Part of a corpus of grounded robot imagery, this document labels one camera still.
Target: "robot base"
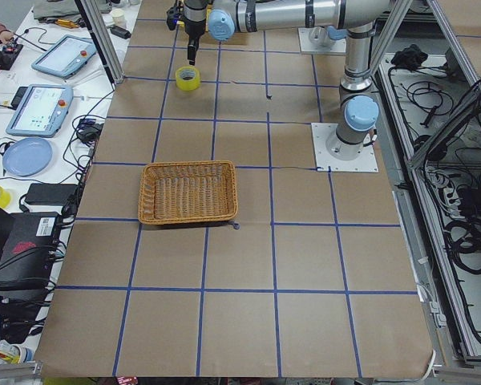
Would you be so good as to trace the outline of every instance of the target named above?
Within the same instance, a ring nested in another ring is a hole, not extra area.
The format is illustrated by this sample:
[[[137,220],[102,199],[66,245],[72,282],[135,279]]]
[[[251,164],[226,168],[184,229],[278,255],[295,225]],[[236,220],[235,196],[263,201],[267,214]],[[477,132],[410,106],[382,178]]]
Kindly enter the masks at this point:
[[[340,160],[331,155],[326,148],[326,140],[331,132],[337,129],[338,124],[312,123],[313,148],[315,150],[315,165],[318,171],[333,172],[378,172],[378,163],[372,146],[362,148],[360,155],[355,160]]]
[[[301,53],[303,54],[324,54],[324,55],[346,55],[346,40],[338,40],[331,47],[315,45],[310,42],[309,39],[309,28],[298,28],[299,31],[299,44],[301,47]]]

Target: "blue plate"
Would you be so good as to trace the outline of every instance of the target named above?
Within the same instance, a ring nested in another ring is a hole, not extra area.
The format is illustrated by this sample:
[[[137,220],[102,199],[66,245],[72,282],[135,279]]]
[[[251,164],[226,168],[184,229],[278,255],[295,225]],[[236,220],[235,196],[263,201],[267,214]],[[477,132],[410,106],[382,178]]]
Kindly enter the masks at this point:
[[[48,140],[25,138],[12,144],[3,155],[3,168],[17,176],[30,176],[43,170],[51,160]]]

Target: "brown basket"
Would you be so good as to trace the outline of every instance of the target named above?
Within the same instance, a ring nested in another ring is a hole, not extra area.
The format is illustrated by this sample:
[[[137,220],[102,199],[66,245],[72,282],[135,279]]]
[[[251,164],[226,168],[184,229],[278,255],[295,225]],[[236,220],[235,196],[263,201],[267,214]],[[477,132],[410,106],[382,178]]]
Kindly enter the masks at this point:
[[[141,223],[228,221],[236,214],[232,162],[151,163],[144,167],[139,192]]]

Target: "white cup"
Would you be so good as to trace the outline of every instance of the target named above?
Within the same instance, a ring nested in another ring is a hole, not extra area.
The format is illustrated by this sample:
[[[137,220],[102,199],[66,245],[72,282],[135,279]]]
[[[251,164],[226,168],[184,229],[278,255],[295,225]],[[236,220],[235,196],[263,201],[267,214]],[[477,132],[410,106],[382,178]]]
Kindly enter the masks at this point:
[[[123,10],[115,8],[111,11],[111,16],[116,26],[120,26],[121,28],[127,27],[127,21],[125,20],[125,13]]]

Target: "blue joint cap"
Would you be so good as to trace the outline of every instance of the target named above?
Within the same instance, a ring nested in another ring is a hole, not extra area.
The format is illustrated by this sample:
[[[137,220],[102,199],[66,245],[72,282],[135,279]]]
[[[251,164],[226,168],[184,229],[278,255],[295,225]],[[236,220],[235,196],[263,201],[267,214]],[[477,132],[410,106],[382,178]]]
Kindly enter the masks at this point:
[[[369,96],[355,96],[347,102],[344,117],[355,131],[369,131],[378,120],[379,106]]]
[[[208,16],[208,33],[215,40],[223,42],[232,37],[235,32],[232,16],[223,10],[212,10]]]
[[[332,40],[342,40],[347,37],[347,30],[338,30],[334,26],[328,26],[328,37]]]

